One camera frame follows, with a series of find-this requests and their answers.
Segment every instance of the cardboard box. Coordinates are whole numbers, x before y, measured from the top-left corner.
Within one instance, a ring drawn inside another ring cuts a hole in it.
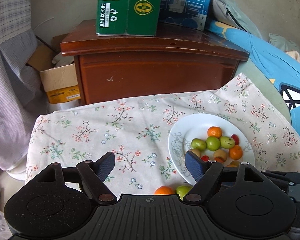
[[[37,71],[44,71],[54,67],[52,60],[55,55],[57,54],[52,49],[42,44],[37,47],[27,63]]]
[[[66,33],[52,38],[51,47],[58,53],[61,52],[60,43],[66,38],[66,36],[68,36],[68,34],[69,33]]]
[[[51,104],[81,98],[74,64],[41,71],[40,77]]]
[[[161,0],[98,0],[98,35],[154,36]]]
[[[210,0],[161,0],[159,21],[203,31]]]

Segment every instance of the green cardboard box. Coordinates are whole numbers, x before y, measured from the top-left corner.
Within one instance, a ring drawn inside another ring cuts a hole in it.
[[[161,0],[98,0],[98,35],[154,36]]]

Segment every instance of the pillow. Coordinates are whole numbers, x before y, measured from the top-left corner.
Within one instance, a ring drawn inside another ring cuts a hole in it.
[[[219,22],[241,29],[262,39],[258,28],[240,10],[234,0],[212,0],[211,11]]]
[[[287,41],[284,37],[277,34],[269,33],[269,42],[282,51],[296,50],[300,54],[300,47],[297,44],[293,41]]]

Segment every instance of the cherry tomato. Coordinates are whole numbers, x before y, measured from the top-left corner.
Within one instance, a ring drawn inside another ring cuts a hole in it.
[[[201,157],[201,160],[203,160],[204,162],[207,162],[208,160],[210,160],[209,156],[204,155]]]
[[[236,134],[233,134],[231,136],[231,138],[235,141],[236,145],[239,145],[240,141],[239,141],[239,137]]]

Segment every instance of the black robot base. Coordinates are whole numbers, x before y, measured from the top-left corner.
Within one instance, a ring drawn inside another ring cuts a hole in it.
[[[6,204],[13,240],[300,240],[300,173],[227,168],[185,157],[195,186],[178,195],[116,196],[103,184],[108,152],[73,168],[52,163]],[[65,182],[79,183],[82,192]]]

